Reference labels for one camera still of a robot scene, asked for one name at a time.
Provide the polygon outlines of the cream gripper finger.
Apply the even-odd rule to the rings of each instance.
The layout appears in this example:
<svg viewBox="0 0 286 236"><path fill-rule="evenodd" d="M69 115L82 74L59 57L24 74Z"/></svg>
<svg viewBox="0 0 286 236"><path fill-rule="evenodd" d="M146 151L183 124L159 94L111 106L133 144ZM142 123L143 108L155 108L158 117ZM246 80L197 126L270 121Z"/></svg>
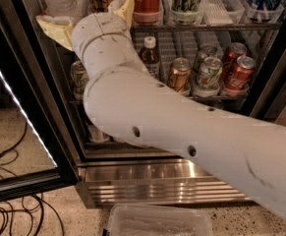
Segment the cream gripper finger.
<svg viewBox="0 0 286 236"><path fill-rule="evenodd" d="M51 17L48 15L38 15L35 17L42 31L61 46L72 51L71 40L72 31L76 21L67 16Z"/></svg>
<svg viewBox="0 0 286 236"><path fill-rule="evenodd" d="M108 6L108 12L119 16L128 28L132 26L135 0L113 0Z"/></svg>

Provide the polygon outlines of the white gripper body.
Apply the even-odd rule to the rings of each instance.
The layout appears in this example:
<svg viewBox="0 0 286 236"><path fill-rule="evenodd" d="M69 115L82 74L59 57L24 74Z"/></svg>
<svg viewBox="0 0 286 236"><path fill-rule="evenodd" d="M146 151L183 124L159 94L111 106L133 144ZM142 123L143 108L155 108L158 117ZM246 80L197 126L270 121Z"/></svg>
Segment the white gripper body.
<svg viewBox="0 0 286 236"><path fill-rule="evenodd" d="M80 20L72 31L73 50L82 60L88 45L95 39L108 34L119 34L131 38L126 21L121 17L110 13L90 14Z"/></svg>

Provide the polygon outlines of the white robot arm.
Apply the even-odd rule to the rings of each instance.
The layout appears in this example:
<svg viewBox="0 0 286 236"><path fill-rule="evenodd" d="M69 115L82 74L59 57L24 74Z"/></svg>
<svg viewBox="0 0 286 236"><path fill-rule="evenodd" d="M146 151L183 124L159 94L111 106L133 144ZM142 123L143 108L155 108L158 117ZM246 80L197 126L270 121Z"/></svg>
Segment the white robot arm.
<svg viewBox="0 0 286 236"><path fill-rule="evenodd" d="M87 117L109 136L188 159L286 220L286 127L209 108L153 78L130 37L133 6L114 0L80 20L36 18L84 64Z"/></svg>

